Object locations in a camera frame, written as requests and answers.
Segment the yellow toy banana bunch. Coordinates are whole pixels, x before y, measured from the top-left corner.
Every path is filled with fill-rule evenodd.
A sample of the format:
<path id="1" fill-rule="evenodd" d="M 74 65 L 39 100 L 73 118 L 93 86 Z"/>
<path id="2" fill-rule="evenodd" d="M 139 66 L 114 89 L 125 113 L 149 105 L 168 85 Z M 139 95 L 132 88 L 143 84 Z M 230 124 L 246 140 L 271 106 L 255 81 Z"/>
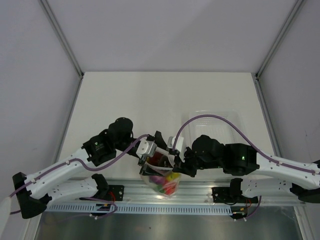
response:
<path id="1" fill-rule="evenodd" d="M 177 172 L 171 172 L 170 174 L 168 174 L 165 179 L 168 182 L 174 181 L 175 179 L 178 179 L 181 176 L 180 173 Z"/>

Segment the red toy tomato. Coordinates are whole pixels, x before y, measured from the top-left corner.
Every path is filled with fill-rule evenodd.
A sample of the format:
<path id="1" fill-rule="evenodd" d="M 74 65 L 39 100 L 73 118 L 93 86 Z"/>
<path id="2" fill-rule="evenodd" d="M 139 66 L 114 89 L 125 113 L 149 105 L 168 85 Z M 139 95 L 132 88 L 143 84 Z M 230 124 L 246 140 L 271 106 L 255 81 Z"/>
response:
<path id="1" fill-rule="evenodd" d="M 163 185 L 163 191 L 166 196 L 173 195 L 177 190 L 177 184 L 175 182 L 169 182 Z"/>

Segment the clear zip top bag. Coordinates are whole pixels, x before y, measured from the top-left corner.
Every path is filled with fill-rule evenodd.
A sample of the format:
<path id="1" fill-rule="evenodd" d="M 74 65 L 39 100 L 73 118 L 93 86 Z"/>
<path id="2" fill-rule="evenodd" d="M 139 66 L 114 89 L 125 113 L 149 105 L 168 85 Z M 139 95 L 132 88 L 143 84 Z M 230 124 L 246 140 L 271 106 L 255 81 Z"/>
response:
<path id="1" fill-rule="evenodd" d="M 144 161 L 140 178 L 158 195 L 170 198 L 179 189 L 181 174 L 173 172 L 174 159 L 163 149 L 157 148 L 153 156 Z"/>

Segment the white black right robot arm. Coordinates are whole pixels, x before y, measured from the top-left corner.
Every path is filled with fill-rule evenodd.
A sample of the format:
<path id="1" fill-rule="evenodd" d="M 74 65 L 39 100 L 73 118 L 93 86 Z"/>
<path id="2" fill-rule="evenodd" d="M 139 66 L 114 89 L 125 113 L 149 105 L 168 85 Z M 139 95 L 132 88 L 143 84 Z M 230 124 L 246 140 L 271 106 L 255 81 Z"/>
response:
<path id="1" fill-rule="evenodd" d="M 298 200 L 320 202 L 320 163 L 296 162 L 266 154 L 252 145 L 223 144 L 201 135 L 191 147 L 172 136 L 167 146 L 174 156 L 173 172 L 194 178 L 198 171 L 220 169 L 233 176 L 228 196 L 234 202 L 262 196 L 296 196 Z"/>

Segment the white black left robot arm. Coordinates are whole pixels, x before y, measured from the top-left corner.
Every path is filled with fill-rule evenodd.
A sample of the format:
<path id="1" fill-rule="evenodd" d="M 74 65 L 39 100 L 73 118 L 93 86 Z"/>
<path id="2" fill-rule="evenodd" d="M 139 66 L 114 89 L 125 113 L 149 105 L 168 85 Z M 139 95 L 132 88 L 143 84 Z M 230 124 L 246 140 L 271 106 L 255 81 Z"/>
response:
<path id="1" fill-rule="evenodd" d="M 156 149 L 166 150 L 161 132 L 133 136 L 133 122 L 120 117 L 98 135 L 91 137 L 73 154 L 33 174 L 13 177 L 19 211 L 23 219 L 42 214 L 49 206 L 75 199 L 105 199 L 110 191 L 99 173 L 128 154 L 139 160 L 152 157 Z"/>

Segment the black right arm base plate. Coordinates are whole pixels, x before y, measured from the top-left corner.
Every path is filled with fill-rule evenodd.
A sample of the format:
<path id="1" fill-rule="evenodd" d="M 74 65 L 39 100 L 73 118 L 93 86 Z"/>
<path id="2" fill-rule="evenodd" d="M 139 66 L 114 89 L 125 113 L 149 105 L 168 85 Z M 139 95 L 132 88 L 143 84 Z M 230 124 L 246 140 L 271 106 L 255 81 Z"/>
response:
<path id="1" fill-rule="evenodd" d="M 242 195 L 232 196 L 229 187 L 212 187 L 212 198 L 214 203 L 222 203 L 227 205 L 252 203 L 257 204 L 259 202 L 258 197 L 248 198 Z"/>

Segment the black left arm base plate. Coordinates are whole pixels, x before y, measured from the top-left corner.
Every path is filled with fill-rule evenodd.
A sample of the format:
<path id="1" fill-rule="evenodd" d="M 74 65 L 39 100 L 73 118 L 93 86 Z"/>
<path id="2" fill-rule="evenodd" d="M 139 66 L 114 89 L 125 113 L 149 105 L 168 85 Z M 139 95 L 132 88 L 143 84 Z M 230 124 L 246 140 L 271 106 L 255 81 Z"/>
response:
<path id="1" fill-rule="evenodd" d="M 110 185 L 109 190 L 105 196 L 105 199 L 113 202 L 121 202 L 124 198 L 124 185 Z"/>

